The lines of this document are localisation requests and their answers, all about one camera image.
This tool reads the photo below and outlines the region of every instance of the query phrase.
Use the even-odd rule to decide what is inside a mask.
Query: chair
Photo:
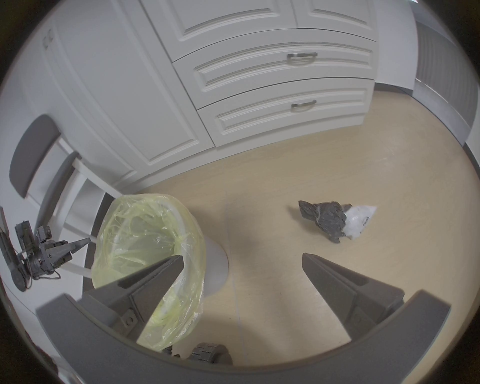
[[[58,145],[67,157],[60,164],[43,200],[38,202],[29,193],[29,189],[40,165],[55,145]],[[86,180],[90,180],[114,198],[122,196],[122,193],[103,181],[81,161],[78,152],[62,138],[57,125],[48,115],[36,118],[23,134],[10,163],[9,178],[18,194],[38,209],[34,230],[41,225],[49,225],[56,239],[60,238],[62,229],[66,228],[80,237],[89,237],[96,243],[94,236],[65,222]],[[66,263],[62,268],[91,277],[90,269],[72,263]]]

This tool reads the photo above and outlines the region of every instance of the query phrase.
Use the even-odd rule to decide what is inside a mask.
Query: cabinet door
[[[320,77],[375,79],[377,43],[320,29],[234,37],[173,63],[197,108],[267,85]]]
[[[289,126],[301,135],[362,124],[374,84],[349,78],[300,80],[229,97],[198,112],[217,147]],[[310,127],[302,131],[305,125]]]
[[[230,37],[296,28],[289,0],[142,0],[172,61]]]
[[[85,121],[81,134],[101,140],[133,170],[114,184],[213,146],[139,2],[66,1],[48,28],[47,63]],[[78,132],[64,126],[62,133],[82,154]]]
[[[377,40],[372,0],[292,0],[299,28],[330,29]]]

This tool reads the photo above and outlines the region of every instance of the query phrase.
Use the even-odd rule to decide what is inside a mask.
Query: drawer
[[[232,96],[198,113],[216,146],[306,123],[315,124],[307,133],[319,132],[345,126],[344,117],[360,117],[356,123],[361,124],[374,84],[351,78],[300,80]]]
[[[289,55],[307,54],[289,58]],[[194,105],[301,79],[375,79],[377,43],[319,29],[264,31],[221,41],[173,63]]]
[[[141,0],[170,58],[230,37],[296,28],[290,0]]]
[[[292,0],[299,28],[346,32],[377,40],[373,0]]]

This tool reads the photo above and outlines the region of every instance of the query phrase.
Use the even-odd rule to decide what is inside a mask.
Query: wooden floor
[[[276,364],[349,341],[302,271],[303,252],[452,305],[415,383],[456,340],[480,288],[480,181],[458,142],[407,95],[375,92],[362,126],[303,136],[231,156],[144,192],[171,194],[226,250],[227,283],[204,301],[174,346],[225,344],[235,365]],[[364,233],[328,241],[298,200],[378,206]]]

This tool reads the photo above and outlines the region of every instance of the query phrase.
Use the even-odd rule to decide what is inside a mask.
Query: silver handle
[[[287,55],[287,59],[291,59],[293,57],[317,57],[317,55],[317,52],[289,53]]]
[[[292,108],[308,107],[308,106],[314,105],[314,104],[317,104],[317,100],[307,101],[306,103],[293,103]]]

